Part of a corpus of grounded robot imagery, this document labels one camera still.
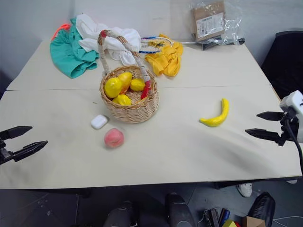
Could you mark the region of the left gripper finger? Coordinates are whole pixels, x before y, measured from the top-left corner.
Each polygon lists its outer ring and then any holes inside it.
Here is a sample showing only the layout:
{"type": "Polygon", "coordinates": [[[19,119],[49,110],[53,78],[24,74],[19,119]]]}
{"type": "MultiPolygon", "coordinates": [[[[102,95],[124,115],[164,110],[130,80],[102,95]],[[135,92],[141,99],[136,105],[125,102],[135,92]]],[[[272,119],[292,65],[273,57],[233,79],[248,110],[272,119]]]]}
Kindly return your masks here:
{"type": "Polygon", "coordinates": [[[15,162],[18,162],[28,156],[31,156],[36,152],[40,151],[47,143],[48,141],[45,140],[45,141],[34,142],[32,144],[29,144],[23,147],[21,150],[14,152],[13,160],[15,162]]]}
{"type": "Polygon", "coordinates": [[[0,138],[2,140],[13,139],[15,137],[21,136],[31,130],[31,126],[17,126],[8,130],[0,132],[0,138]]]}

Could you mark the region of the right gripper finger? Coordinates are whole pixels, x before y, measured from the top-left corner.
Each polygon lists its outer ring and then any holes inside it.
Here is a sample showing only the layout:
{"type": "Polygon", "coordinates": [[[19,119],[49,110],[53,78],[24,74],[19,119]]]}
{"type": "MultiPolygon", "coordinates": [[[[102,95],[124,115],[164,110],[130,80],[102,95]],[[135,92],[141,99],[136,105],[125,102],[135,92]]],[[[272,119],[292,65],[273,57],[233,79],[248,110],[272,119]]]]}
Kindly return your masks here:
{"type": "Polygon", "coordinates": [[[284,116],[284,112],[262,112],[257,114],[257,117],[268,120],[268,121],[281,121],[284,116]]]}
{"type": "Polygon", "coordinates": [[[267,131],[264,129],[257,129],[257,128],[246,129],[245,132],[259,139],[274,141],[279,146],[283,146],[285,144],[285,140],[282,139],[282,137],[279,136],[277,132],[272,132],[272,131],[267,131]]]}

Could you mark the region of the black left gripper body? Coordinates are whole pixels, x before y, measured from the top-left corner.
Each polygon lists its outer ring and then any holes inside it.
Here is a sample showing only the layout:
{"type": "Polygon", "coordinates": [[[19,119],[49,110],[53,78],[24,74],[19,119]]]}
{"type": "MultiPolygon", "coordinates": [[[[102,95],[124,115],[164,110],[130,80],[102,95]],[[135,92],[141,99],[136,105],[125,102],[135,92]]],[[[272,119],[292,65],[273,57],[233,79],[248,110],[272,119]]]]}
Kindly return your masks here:
{"type": "Polygon", "coordinates": [[[14,153],[6,150],[6,143],[0,138],[0,164],[14,160],[14,153]]]}

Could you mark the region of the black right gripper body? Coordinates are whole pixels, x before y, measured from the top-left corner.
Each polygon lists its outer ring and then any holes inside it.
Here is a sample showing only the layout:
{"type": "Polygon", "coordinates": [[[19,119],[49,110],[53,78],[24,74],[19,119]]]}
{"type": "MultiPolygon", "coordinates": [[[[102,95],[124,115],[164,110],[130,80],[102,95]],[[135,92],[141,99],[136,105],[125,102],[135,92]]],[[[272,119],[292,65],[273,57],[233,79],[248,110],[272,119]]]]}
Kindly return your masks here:
{"type": "Polygon", "coordinates": [[[284,112],[284,116],[280,121],[282,134],[281,137],[285,141],[297,141],[297,133],[299,128],[299,121],[296,113],[293,111],[284,112]]]}

